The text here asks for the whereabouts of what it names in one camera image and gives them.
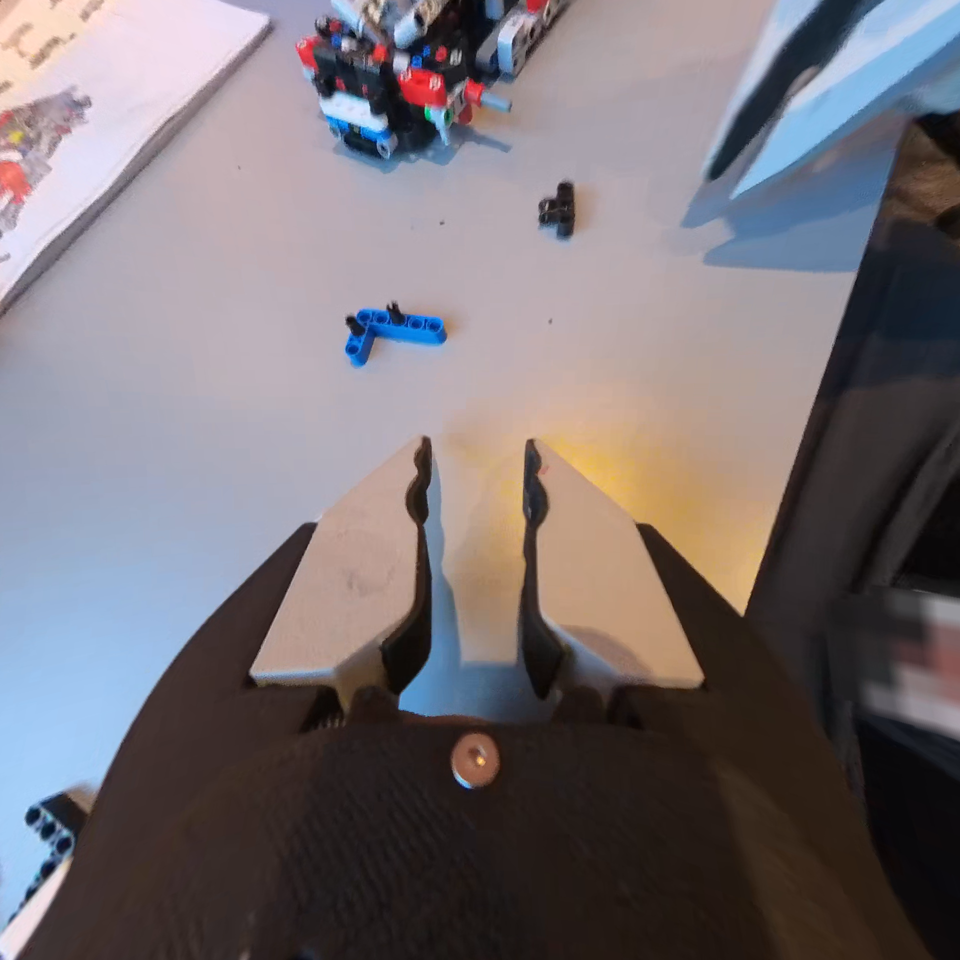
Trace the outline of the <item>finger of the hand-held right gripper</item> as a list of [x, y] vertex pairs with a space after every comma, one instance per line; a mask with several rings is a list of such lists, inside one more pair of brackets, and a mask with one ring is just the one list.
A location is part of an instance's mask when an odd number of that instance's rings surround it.
[[776, 2], [755, 56], [704, 162], [704, 179], [724, 176], [788, 99], [841, 50], [878, 1]]
[[732, 199], [772, 185], [883, 114], [956, 114], [959, 24], [858, 26], [849, 41], [774, 114]]

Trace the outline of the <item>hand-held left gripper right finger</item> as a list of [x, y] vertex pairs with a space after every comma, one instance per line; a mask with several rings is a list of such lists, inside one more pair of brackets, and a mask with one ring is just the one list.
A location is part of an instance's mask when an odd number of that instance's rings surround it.
[[522, 664], [542, 702], [587, 688], [698, 690], [693, 651], [639, 526], [538, 438], [524, 447]]

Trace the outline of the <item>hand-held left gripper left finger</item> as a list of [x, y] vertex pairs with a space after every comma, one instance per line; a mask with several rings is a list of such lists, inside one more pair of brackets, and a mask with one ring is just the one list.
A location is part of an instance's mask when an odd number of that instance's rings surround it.
[[258, 687], [401, 694], [431, 649], [432, 449], [414, 437], [318, 518], [249, 669]]

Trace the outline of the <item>blue angled beam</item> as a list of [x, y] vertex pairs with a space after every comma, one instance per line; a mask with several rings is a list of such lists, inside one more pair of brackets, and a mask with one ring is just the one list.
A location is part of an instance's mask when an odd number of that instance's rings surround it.
[[448, 340], [445, 322], [435, 316], [420, 314], [406, 315], [404, 325], [392, 325], [386, 308], [366, 307], [355, 314], [366, 328], [365, 335], [358, 339], [352, 337], [346, 327], [347, 336], [343, 353], [355, 368], [364, 367], [378, 341], [415, 344], [419, 346], [441, 346]]

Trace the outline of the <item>brick car chassis model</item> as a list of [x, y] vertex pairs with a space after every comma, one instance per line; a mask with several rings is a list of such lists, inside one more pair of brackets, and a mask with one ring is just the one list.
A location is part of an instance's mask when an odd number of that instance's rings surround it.
[[338, 1], [296, 54], [330, 134], [389, 162], [451, 144], [476, 110], [508, 114], [514, 81], [567, 1]]

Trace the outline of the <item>black angled connector piece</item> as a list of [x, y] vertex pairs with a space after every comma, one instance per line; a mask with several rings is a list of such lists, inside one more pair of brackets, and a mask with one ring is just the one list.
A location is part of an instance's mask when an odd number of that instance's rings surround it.
[[561, 180], [553, 196], [542, 198], [537, 205], [537, 225], [554, 230], [558, 239], [570, 239], [576, 220], [575, 190], [571, 180]]

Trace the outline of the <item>black angled beam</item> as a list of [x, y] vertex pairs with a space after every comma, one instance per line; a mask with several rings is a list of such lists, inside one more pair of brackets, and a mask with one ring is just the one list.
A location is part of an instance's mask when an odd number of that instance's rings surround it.
[[45, 853], [18, 906], [9, 915], [8, 923], [18, 917], [56, 870], [73, 857], [80, 835], [90, 820], [94, 797], [86, 787], [75, 786], [28, 807], [24, 822], [41, 842]]

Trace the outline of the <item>building instruction booklet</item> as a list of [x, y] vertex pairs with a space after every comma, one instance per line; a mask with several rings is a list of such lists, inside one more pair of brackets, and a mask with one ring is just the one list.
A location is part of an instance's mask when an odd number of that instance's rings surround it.
[[269, 35], [217, 1], [12, 1], [1, 10], [5, 313]]

